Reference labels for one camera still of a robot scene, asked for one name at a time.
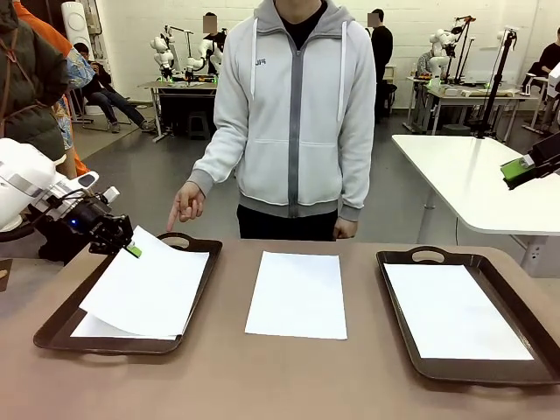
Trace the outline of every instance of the white sheet of paper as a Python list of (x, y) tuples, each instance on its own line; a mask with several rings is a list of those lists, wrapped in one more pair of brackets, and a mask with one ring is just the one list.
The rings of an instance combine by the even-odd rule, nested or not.
[(385, 269), (422, 358), (533, 360), (465, 266)]
[(182, 334), (208, 253), (178, 251), (141, 227), (133, 241), (142, 250), (140, 258), (119, 251), (80, 308), (126, 333)]
[(339, 258), (263, 252), (245, 333), (346, 340)]
[(101, 321), (93, 315), (87, 313), (84, 319), (73, 330), (70, 337), (88, 338), (111, 338), (111, 339), (143, 339), (143, 340), (170, 340), (174, 341), (177, 336), (168, 337), (148, 337), (145, 335), (131, 334)]

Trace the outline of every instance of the wall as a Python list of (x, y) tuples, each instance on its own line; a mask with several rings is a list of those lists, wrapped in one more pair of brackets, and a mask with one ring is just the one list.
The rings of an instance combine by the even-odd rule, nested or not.
[[(137, 85), (159, 76), (153, 60), (150, 40), (164, 25), (190, 29), (192, 45), (202, 38), (202, 16), (207, 11), (218, 15), (219, 27), (233, 28), (249, 17), (261, 0), (205, 0), (193, 4), (186, 0), (97, 0), (108, 57), (115, 86), (125, 96), (148, 101), (149, 93)], [(428, 51), (430, 35), (439, 28), (450, 28), (457, 16), (472, 15), (470, 36), (477, 37), (476, 46), (497, 46), (496, 34), (504, 25), (521, 28), (517, 48), (528, 50), (526, 68), (550, 42), (560, 25), (560, 12), (553, 3), (557, 0), (337, 0), (344, 4), (363, 25), (367, 14), (380, 7), (385, 10), (385, 23), (395, 38), (394, 56), (397, 65), (396, 106), (406, 108), (410, 84), (405, 80), (417, 58)], [(532, 31), (533, 21), (537, 26)], [(186, 54), (185, 39), (177, 37), (179, 54)]]

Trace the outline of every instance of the drawstring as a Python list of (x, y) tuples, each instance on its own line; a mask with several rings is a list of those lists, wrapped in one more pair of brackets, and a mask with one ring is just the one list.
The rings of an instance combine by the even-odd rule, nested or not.
[(347, 70), (347, 22), (342, 23), (342, 54), (340, 57), (340, 91), (339, 91), (339, 116), (338, 122), (342, 121), (344, 113), (344, 81)]
[(256, 28), (259, 24), (259, 19), (255, 17), (255, 22), (253, 23), (253, 48), (251, 51), (251, 57), (253, 59), (251, 63), (251, 99), (255, 99), (255, 70), (256, 70)]

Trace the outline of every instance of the white cylinder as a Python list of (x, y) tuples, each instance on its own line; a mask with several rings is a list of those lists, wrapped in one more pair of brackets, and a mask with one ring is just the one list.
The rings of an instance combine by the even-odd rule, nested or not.
[(54, 180), (53, 161), (30, 144), (0, 139), (0, 231), (14, 228), (19, 213)]
[(61, 6), (62, 18), (66, 28), (66, 37), (72, 45), (81, 42), (89, 48), (89, 59), (93, 60), (93, 49), (89, 41), (88, 22), (84, 6), (79, 2), (65, 2)]

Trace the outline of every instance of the puffer jacket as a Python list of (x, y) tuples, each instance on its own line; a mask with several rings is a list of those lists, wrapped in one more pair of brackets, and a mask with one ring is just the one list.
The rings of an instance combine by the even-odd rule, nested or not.
[[(17, 62), (9, 57), (15, 36)], [(11, 0), (0, 0), (0, 39), (0, 101), (8, 91), (5, 107), (0, 108), (0, 137), (32, 144), (57, 161), (65, 150), (51, 106), (67, 90), (67, 63), (28, 24), (18, 21)], [(10, 83), (6, 89), (8, 66)]]

